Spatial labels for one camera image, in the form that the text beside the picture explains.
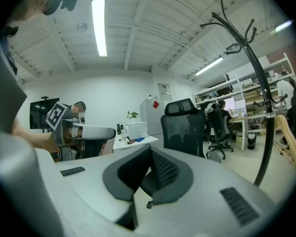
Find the computer monitor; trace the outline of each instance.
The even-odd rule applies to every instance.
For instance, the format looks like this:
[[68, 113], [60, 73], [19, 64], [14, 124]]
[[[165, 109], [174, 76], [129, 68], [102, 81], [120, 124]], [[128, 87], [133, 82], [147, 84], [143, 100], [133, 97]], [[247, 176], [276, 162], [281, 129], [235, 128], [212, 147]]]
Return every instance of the computer monitor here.
[[243, 109], [246, 108], [246, 100], [245, 99], [241, 99], [235, 102], [235, 109]]
[[234, 110], [235, 109], [235, 99], [233, 97], [227, 98], [224, 100], [226, 102], [225, 109], [228, 111], [228, 109]]
[[46, 99], [30, 104], [30, 129], [47, 129], [46, 123], [48, 112], [59, 101], [59, 98]]

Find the white refrigerator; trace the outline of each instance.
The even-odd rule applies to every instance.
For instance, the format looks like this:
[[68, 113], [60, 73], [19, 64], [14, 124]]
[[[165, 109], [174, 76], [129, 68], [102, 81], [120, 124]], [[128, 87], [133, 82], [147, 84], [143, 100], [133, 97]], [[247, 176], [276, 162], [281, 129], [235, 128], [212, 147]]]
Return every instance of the white refrigerator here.
[[164, 105], [161, 99], [145, 99], [140, 105], [140, 118], [147, 123], [148, 135], [162, 134], [161, 117], [164, 115]]

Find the red sticker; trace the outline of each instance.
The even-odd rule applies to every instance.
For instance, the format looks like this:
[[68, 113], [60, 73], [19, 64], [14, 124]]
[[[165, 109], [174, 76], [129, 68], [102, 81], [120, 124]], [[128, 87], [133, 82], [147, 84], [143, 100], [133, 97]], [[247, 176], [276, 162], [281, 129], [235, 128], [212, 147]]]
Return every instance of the red sticker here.
[[158, 108], [158, 106], [159, 106], [159, 103], [157, 102], [157, 101], [155, 101], [154, 100], [154, 102], [153, 102], [153, 105], [152, 105], [155, 109], [157, 109]]

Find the blue object on desk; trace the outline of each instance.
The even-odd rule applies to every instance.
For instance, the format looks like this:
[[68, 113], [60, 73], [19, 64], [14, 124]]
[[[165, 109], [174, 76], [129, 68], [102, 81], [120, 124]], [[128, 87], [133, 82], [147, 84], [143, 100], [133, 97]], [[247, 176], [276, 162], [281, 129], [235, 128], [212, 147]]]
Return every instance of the blue object on desk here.
[[138, 138], [138, 139], [135, 139], [135, 141], [136, 142], [141, 142], [142, 140], [144, 140], [145, 138], [143, 138], [143, 137], [140, 137], [140, 138]]

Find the black monitor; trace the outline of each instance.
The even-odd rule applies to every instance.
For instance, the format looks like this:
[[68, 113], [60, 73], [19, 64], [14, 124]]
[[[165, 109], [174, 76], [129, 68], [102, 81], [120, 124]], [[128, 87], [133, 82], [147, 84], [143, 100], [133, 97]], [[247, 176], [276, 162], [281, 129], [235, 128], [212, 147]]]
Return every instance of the black monitor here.
[[48, 112], [54, 107], [59, 98], [33, 102], [30, 105], [30, 129], [47, 129]]

